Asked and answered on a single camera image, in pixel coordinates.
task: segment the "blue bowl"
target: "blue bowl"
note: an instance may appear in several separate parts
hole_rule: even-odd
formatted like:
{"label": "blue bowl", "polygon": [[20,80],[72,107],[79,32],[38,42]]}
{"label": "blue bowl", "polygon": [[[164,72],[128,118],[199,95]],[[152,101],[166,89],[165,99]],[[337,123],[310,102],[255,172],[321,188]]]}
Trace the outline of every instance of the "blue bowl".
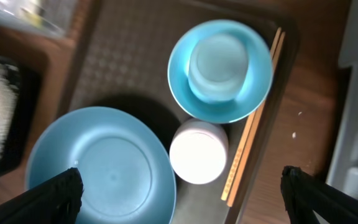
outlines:
{"label": "blue bowl", "polygon": [[31,189],[77,167],[84,193],[76,223],[170,223],[176,183],[157,136],[133,116],[91,107],[56,120],[35,144],[25,184]]}
{"label": "blue bowl", "polygon": [[[249,66],[241,91],[233,100],[205,103],[190,89],[188,65],[198,41],[215,34],[239,39],[247,49]],[[264,101],[273,81],[272,67],[269,48],[256,31],[236,21],[208,21],[189,30],[173,48],[168,82],[173,97],[188,114],[211,123],[231,123],[245,118]]]}

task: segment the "light blue plate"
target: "light blue plate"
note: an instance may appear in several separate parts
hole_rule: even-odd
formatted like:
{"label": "light blue plate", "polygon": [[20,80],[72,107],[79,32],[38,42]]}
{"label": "light blue plate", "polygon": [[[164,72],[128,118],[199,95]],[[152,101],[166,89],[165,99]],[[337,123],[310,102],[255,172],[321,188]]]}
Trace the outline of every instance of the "light blue plate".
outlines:
{"label": "light blue plate", "polygon": [[31,189],[77,167],[84,184],[76,223],[170,223],[176,184],[157,136],[133,116],[90,107],[56,120],[35,144],[25,184]]}
{"label": "light blue plate", "polygon": [[[199,40],[221,33],[233,35],[245,45],[249,67],[244,85],[234,100],[209,104],[190,90],[188,64]],[[230,20],[208,21],[189,30],[173,48],[168,63],[168,82],[178,104],[188,114],[211,123],[231,123],[248,116],[264,101],[272,80],[272,59],[264,40],[250,27]]]}

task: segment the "wooden surface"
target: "wooden surface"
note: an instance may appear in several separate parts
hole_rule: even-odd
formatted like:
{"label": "wooden surface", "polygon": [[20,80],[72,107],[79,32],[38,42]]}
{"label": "wooden surface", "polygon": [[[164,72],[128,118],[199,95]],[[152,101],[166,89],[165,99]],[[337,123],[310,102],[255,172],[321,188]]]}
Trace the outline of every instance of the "wooden surface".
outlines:
{"label": "wooden surface", "polygon": [[[298,23],[301,45],[242,222],[289,223],[280,193],[283,167],[300,166],[310,174],[324,173],[332,153],[340,78],[337,57],[350,0],[257,2],[292,15]],[[56,115],[89,4],[90,0],[80,2],[72,31],[65,40],[49,40],[0,28],[0,47],[17,49],[7,56],[14,54],[44,76],[25,159],[17,170],[0,178],[0,204],[24,190],[27,157]]]}

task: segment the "black tray with white grains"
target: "black tray with white grains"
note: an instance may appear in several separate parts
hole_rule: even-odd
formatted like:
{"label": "black tray with white grains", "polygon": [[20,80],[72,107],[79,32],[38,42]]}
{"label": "black tray with white grains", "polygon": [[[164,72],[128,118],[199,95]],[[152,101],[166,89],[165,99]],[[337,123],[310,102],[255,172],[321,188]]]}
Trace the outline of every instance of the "black tray with white grains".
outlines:
{"label": "black tray with white grains", "polygon": [[0,176],[21,162],[39,87],[36,73],[0,57]]}
{"label": "black tray with white grains", "polygon": [[224,126],[229,155],[220,178],[206,185],[178,179],[172,223],[238,222],[295,59],[298,32],[294,22],[277,12],[227,1],[115,0],[96,1],[93,7],[58,114],[86,106],[115,107],[143,121],[167,149],[180,123],[190,118],[173,99],[167,81],[170,53],[185,32],[209,20],[231,19],[254,28],[268,46],[279,27],[286,32],[234,205],[229,208],[221,194],[246,119]]}

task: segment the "chopsticks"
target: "chopsticks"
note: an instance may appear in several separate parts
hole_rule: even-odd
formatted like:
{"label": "chopsticks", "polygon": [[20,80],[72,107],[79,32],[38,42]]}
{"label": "chopsticks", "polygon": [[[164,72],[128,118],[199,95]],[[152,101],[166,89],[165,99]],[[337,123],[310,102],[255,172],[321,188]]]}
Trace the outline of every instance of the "chopsticks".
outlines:
{"label": "chopsticks", "polygon": [[[281,28],[278,28],[273,40],[272,48],[270,49],[273,73],[275,72],[278,58],[281,53],[284,37],[285,33],[282,33]],[[264,106],[265,102],[262,102],[256,111],[248,116],[246,125],[244,126],[240,143],[237,147],[236,155],[234,156],[234,160],[221,196],[222,200],[227,200],[227,205],[229,207],[231,207],[234,203]]]}

